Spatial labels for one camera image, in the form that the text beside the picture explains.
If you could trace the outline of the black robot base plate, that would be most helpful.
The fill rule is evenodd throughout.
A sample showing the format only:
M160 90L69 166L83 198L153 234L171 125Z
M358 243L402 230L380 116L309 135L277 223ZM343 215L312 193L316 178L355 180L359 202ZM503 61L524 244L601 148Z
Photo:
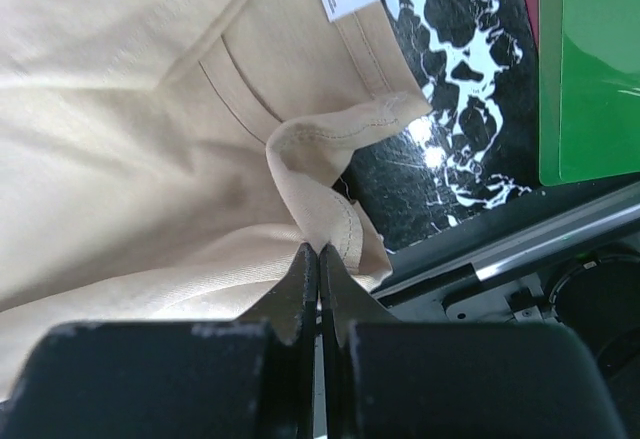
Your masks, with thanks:
M639 179L545 187L399 252L383 304L415 320L572 329L606 377L639 362Z

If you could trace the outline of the beige t shirt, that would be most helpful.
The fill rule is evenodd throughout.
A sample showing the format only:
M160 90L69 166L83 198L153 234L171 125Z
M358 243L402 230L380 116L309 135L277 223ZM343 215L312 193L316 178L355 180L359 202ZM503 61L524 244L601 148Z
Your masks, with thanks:
M335 189L429 112L380 0L1 0L1 395L78 320L228 319L303 243L392 271Z

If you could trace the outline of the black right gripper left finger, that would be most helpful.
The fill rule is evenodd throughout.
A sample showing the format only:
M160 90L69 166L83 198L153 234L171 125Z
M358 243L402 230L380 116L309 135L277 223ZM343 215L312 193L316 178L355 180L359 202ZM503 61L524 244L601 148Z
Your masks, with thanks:
M36 345L5 438L309 438L318 258L238 319L76 322Z

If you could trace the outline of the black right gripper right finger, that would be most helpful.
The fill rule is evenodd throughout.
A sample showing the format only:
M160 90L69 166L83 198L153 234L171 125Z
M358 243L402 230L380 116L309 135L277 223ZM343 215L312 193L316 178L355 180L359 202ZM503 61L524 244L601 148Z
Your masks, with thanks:
M578 336L544 323L397 320L319 256L327 434L331 438L623 438Z

